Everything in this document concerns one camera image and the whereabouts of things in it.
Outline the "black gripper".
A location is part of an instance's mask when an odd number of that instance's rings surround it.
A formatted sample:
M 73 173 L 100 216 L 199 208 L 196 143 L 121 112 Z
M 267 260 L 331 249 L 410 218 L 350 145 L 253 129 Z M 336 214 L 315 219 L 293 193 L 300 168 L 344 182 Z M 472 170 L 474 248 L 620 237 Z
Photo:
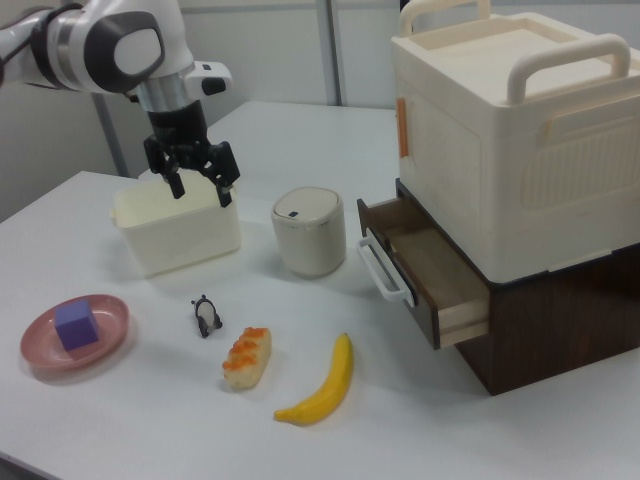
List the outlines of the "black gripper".
M 196 170 L 215 185 L 220 206 L 228 207 L 232 203 L 233 183 L 240 177 L 239 168 L 227 141 L 209 144 L 201 102 L 196 100 L 172 111 L 148 112 L 147 116 L 153 129 L 153 134 L 143 142 L 149 169 L 162 176 L 173 197 L 180 199 L 185 190 L 178 161 L 169 147 L 191 147 Z

